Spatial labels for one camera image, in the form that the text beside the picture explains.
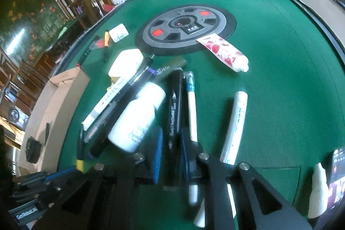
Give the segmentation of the rose hand cream tube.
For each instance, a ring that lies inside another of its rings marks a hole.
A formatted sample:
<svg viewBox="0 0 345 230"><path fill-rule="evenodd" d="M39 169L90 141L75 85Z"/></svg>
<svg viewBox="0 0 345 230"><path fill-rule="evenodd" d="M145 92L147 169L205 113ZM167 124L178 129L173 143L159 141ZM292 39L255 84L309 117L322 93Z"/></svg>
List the rose hand cream tube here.
<svg viewBox="0 0 345 230"><path fill-rule="evenodd" d="M249 59L240 50L216 33L200 37L196 40L234 72L247 72L249 70Z"/></svg>

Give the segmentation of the smartphone with lit screen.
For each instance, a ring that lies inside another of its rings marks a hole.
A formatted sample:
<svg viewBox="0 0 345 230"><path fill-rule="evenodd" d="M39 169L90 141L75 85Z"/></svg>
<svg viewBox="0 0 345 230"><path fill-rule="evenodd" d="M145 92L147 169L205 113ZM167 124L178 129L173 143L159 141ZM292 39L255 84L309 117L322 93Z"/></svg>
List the smartphone with lit screen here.
<svg viewBox="0 0 345 230"><path fill-rule="evenodd" d="M344 147L334 150L330 167L328 206L314 229L344 229Z"/></svg>

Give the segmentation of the black red-tipped pen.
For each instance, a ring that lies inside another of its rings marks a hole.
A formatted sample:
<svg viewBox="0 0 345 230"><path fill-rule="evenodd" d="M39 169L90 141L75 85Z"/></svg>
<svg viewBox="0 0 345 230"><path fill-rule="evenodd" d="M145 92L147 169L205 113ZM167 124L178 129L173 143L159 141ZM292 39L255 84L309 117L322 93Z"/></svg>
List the black red-tipped pen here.
<svg viewBox="0 0 345 230"><path fill-rule="evenodd" d="M84 63L84 61L88 57L89 53L94 49L94 45L96 45L99 39L100 37L98 35L96 35L93 38L92 42L88 45L87 49L84 51L84 53L82 54L82 56L79 58L78 62L76 63L77 67L81 67L81 65Z"/></svg>

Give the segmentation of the black round fan part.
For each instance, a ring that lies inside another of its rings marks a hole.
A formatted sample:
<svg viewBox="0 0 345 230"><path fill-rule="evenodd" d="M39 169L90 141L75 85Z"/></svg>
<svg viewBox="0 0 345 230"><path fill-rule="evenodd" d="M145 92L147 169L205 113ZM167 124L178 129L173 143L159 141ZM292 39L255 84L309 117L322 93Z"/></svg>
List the black round fan part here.
<svg viewBox="0 0 345 230"><path fill-rule="evenodd" d="M26 142L25 155L29 163L36 164L39 160L42 144L30 136Z"/></svg>

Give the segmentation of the white ointment tube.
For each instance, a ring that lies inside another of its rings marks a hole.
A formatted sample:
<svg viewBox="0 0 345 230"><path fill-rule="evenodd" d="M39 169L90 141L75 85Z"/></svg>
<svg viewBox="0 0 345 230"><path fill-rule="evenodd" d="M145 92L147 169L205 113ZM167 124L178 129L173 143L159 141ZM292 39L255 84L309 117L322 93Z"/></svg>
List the white ointment tube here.
<svg viewBox="0 0 345 230"><path fill-rule="evenodd" d="M234 165L240 142L242 139L243 128L246 118L248 94L244 91L238 91L234 95L232 114L229 127L226 133L223 149L220 154L220 161L229 165ZM232 207L233 218L236 216L236 207L233 198L232 187L227 185L227 191ZM201 207L194 219L194 225L199 228L205 227L205 200L202 200Z"/></svg>

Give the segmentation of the round grey table centre console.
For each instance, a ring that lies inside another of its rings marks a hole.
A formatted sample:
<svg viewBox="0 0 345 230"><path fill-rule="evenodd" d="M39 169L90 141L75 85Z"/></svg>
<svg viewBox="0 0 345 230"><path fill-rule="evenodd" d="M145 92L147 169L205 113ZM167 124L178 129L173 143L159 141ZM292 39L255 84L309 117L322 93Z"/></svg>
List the round grey table centre console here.
<svg viewBox="0 0 345 230"><path fill-rule="evenodd" d="M236 26L236 18L226 9L182 5L148 20L136 33L135 45L142 53L155 56L186 55L203 49L198 38L216 33L225 39Z"/></svg>

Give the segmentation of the cream box with yellow keychain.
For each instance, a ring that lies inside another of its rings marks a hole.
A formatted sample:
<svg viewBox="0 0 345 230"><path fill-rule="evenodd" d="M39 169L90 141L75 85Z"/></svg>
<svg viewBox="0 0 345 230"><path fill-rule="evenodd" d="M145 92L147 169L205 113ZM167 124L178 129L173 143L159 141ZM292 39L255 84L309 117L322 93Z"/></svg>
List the cream box with yellow keychain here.
<svg viewBox="0 0 345 230"><path fill-rule="evenodd" d="M143 61L143 54L139 49L128 49L120 52L113 62L108 76L111 80L111 85L129 71L136 72Z"/></svg>

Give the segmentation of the blue capped white pen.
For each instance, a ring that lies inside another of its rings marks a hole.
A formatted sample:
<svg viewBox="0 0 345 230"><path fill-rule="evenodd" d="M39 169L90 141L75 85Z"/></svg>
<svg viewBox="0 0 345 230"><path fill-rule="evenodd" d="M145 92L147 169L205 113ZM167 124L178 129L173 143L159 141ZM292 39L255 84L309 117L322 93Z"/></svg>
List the blue capped white pen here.
<svg viewBox="0 0 345 230"><path fill-rule="evenodd" d="M197 118L196 118L196 97L195 97L195 79L194 73L188 71L184 73L186 85L187 85L187 97L188 97L188 117L189 117L189 130L191 141L198 141L197 133ZM189 187L189 203L194 206L198 203L198 186L191 185Z"/></svg>

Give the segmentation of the black marker pen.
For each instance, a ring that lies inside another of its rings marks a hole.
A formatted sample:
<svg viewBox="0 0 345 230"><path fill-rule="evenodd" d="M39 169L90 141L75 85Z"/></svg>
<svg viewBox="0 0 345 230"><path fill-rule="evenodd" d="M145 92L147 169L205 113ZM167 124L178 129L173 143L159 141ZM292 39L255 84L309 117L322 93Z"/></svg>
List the black marker pen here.
<svg viewBox="0 0 345 230"><path fill-rule="evenodd" d="M177 68L169 75L169 110L167 129L167 170L164 179L164 190L173 191L178 186L180 165L180 135L182 117L182 83L183 70Z"/></svg>

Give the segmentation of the yellow black pen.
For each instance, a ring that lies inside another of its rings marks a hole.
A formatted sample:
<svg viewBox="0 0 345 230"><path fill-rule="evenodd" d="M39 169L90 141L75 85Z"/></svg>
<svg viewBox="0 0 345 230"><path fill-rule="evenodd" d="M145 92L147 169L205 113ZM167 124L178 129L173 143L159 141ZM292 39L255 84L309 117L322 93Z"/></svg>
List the yellow black pen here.
<svg viewBox="0 0 345 230"><path fill-rule="evenodd" d="M110 41L110 34L109 34L109 30L105 31L104 34L104 48L103 48L103 61L106 63L108 61L108 57L109 57L109 41Z"/></svg>
<svg viewBox="0 0 345 230"><path fill-rule="evenodd" d="M77 142L77 157L76 157L76 168L83 172L84 171L84 125L81 123L80 132Z"/></svg>

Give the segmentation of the white dropper bottle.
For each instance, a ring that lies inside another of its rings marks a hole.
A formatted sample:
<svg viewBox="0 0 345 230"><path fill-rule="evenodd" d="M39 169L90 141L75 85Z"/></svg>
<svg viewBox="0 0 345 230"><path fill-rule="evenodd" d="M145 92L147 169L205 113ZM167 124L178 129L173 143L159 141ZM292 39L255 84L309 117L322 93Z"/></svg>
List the white dropper bottle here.
<svg viewBox="0 0 345 230"><path fill-rule="evenodd" d="M321 163L314 167L312 176L312 191L309 197L309 208L307 217L315 219L321 216L328 208L329 188L327 184L326 171Z"/></svg>

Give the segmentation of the black purple-capped marker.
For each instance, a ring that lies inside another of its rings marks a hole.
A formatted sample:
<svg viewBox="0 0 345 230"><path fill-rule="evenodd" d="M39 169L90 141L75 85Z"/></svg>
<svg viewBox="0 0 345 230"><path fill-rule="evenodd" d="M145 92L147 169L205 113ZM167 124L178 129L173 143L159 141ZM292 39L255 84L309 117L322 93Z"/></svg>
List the black purple-capped marker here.
<svg viewBox="0 0 345 230"><path fill-rule="evenodd" d="M107 147L109 140L108 135L111 129L118 121L119 117L127 107L127 105L133 101L146 82L149 82L152 78L156 76L156 72L153 68L148 67L143 75L139 77L137 82L134 84L133 88L128 91L123 100L119 103L116 110L106 119L106 121L100 126L100 129L96 132L92 138L93 143L89 148L88 156L91 159L96 159Z"/></svg>

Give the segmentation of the white pill bottle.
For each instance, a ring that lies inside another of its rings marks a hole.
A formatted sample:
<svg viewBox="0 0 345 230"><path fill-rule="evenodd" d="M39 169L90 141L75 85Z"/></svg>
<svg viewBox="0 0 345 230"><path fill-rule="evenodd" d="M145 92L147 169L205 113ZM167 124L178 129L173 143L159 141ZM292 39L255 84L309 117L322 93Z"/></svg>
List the white pill bottle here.
<svg viewBox="0 0 345 230"><path fill-rule="evenodd" d="M165 91L153 82L147 82L131 101L108 135L118 148L133 153L155 119L155 112L165 99Z"/></svg>

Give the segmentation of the large floral painting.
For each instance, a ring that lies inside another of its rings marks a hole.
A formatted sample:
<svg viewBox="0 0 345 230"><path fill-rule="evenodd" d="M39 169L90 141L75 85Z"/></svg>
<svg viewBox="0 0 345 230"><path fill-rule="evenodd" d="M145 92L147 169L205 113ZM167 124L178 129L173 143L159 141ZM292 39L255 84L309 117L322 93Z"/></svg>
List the large floral painting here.
<svg viewBox="0 0 345 230"><path fill-rule="evenodd" d="M1 0L1 49L35 65L69 21L56 0Z"/></svg>

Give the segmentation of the white marker pen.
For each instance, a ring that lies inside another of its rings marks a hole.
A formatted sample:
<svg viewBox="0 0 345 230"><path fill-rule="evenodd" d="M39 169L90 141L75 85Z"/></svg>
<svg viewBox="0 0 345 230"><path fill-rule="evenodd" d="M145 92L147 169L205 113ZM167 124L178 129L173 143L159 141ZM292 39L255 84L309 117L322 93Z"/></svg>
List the white marker pen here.
<svg viewBox="0 0 345 230"><path fill-rule="evenodd" d="M120 90L129 82L129 80L135 75L136 71L130 71L121 76L103 95L100 101L95 105L91 112L87 115L82 122L84 131L87 131L92 123L97 119L100 113L109 105L109 103L115 98Z"/></svg>

